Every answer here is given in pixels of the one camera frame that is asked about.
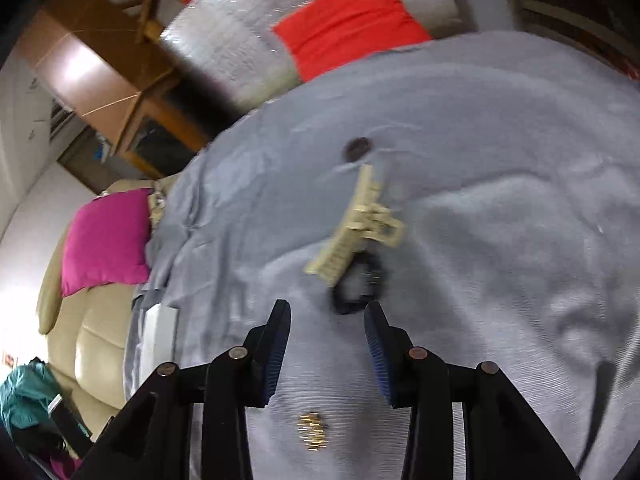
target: pink pillow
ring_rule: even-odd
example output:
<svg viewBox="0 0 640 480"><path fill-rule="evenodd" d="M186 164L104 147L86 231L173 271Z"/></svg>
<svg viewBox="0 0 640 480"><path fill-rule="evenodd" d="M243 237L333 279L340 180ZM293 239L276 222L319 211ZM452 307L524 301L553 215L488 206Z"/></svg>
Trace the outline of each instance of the pink pillow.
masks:
<svg viewBox="0 0 640 480"><path fill-rule="evenodd" d="M62 255L62 296L107 283L145 283L149 189L97 198L71 222Z"/></svg>

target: teal bag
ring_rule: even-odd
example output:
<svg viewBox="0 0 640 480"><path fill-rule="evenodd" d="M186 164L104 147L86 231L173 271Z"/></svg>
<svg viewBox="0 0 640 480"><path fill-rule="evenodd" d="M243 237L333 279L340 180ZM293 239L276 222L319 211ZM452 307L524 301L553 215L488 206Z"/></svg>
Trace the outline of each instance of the teal bag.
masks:
<svg viewBox="0 0 640 480"><path fill-rule="evenodd" d="M12 428L24 430L38 424L57 433L47 408L60 393L56 378L39 359L14 368L0 384L0 416L9 435ZM88 434L84 425L79 426Z"/></svg>

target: black hair tie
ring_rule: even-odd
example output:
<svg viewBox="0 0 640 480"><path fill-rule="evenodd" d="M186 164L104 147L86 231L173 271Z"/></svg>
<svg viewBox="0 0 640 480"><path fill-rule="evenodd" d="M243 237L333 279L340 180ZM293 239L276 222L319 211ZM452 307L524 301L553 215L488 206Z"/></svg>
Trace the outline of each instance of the black hair tie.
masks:
<svg viewBox="0 0 640 480"><path fill-rule="evenodd" d="M355 267L364 266L361 273L364 279L364 291L355 300L347 300L344 294L344 281ZM380 258L369 251L356 253L340 280L331 289L331 297L337 314L353 314L363 310L369 301L378 300L382 293L384 270Z"/></svg>

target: beige leather sofa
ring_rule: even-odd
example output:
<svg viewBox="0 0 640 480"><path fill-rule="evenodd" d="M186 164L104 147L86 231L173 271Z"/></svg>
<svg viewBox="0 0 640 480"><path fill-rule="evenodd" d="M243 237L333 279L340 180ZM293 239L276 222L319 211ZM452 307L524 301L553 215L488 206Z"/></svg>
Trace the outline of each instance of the beige leather sofa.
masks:
<svg viewBox="0 0 640 480"><path fill-rule="evenodd" d="M165 192L175 177L160 181ZM151 181L121 180L108 191L152 186ZM47 365L60 383L65 400L78 410L95 440L110 416L125 403L122 362L134 287L96 286L63 299L60 271L65 235L51 257L40 288L39 330L47 339Z"/></svg>

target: gray bedsheet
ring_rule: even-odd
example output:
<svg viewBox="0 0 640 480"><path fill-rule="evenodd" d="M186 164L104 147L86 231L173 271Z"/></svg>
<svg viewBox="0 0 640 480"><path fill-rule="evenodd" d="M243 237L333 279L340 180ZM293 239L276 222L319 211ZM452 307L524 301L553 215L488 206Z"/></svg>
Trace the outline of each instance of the gray bedsheet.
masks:
<svg viewBox="0 0 640 480"><path fill-rule="evenodd" d="M408 226L397 249L378 247L389 321L448 362L499 363L574 464L596 368L615 364L582 472L612 478L640 438L639 126L628 80L514 32L378 54L291 91L224 132L175 184L134 308L129 392L140 313L157 298L180 310L182 367L240 344L285 298L278 390L247 415L255 478L399 478L408 412L378 391L362 314L333 314L324 284L303 273L366 162ZM357 136L374 149L347 164L342 149ZM296 430L308 410L330 426L319 452ZM454 421L461 479L458 406Z"/></svg>

